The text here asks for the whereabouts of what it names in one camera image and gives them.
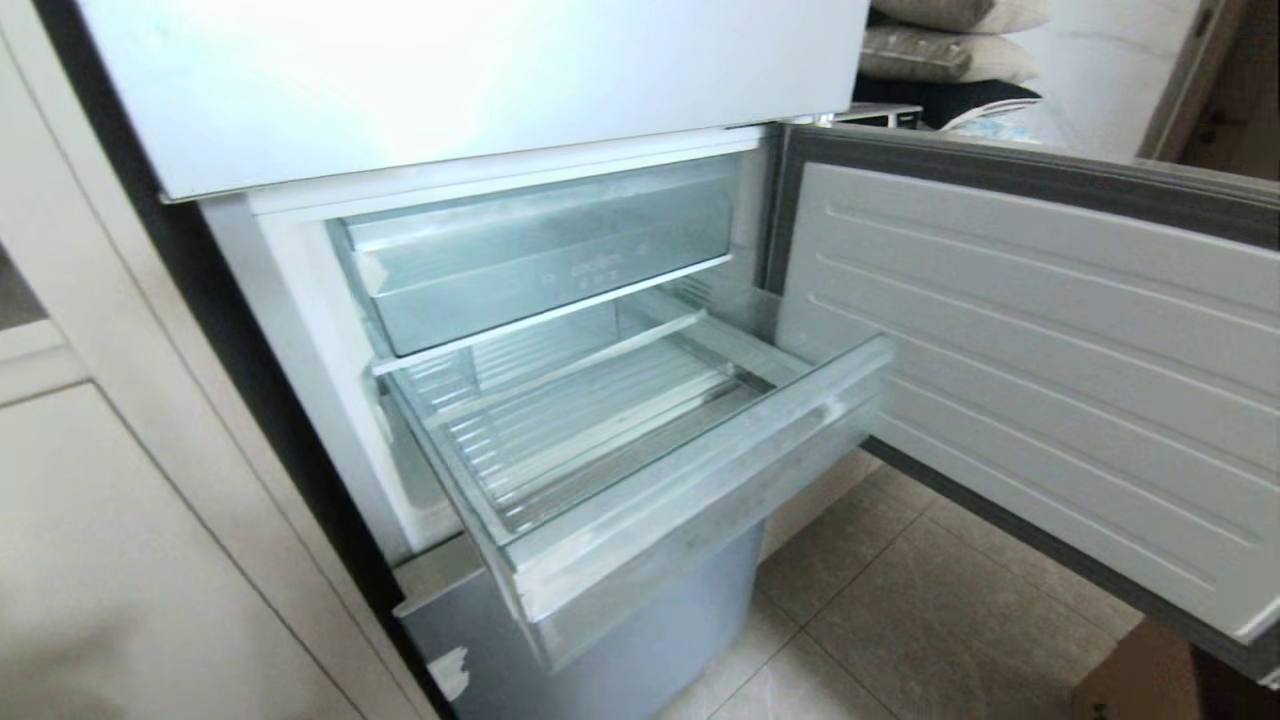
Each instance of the floor tile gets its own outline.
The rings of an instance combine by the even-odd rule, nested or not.
[[[942,497],[919,480],[909,478],[888,465],[868,475],[867,482],[873,488],[906,505],[911,510],[927,510]]]
[[[800,626],[759,593],[751,598],[746,628],[701,678],[680,693],[659,717],[663,720],[705,720],[742,687]]]
[[[881,468],[879,459],[863,450],[854,450],[795,497],[782,503],[782,507],[769,515],[769,521],[764,527],[760,560],[777,552],[833,502],[864,483],[878,468]]]
[[[1069,717],[1114,646],[928,518],[806,632],[901,720]]]
[[[1021,575],[1079,612],[1114,639],[1123,638],[1142,620],[1142,614],[1137,610],[948,500],[936,503],[928,516],[1015,575]]]
[[[883,705],[804,633],[774,655],[713,717],[893,720]]]
[[[756,588],[801,625],[836,597],[916,512],[863,483],[760,565]]]

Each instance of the white wall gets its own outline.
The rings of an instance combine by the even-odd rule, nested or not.
[[[1041,64],[1027,86],[1073,150],[1132,158],[1199,0],[1059,0],[1048,24],[1010,36]]]

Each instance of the refrigerator door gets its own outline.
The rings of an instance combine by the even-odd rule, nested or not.
[[[895,340],[870,445],[1280,664],[1277,186],[870,128],[788,152],[777,340]]]
[[[840,110],[867,5],[79,1],[175,200]]]

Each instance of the refrigerator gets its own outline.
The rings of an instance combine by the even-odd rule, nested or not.
[[[81,12],[458,716],[657,712],[858,447],[1276,682],[1275,183],[833,124],[865,0],[260,5]]]

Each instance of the freezer drawer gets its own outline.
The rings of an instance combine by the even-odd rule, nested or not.
[[[865,439],[890,341],[812,364],[781,305],[695,274],[388,375],[550,667]]]
[[[737,155],[333,220],[396,355],[724,258]]]

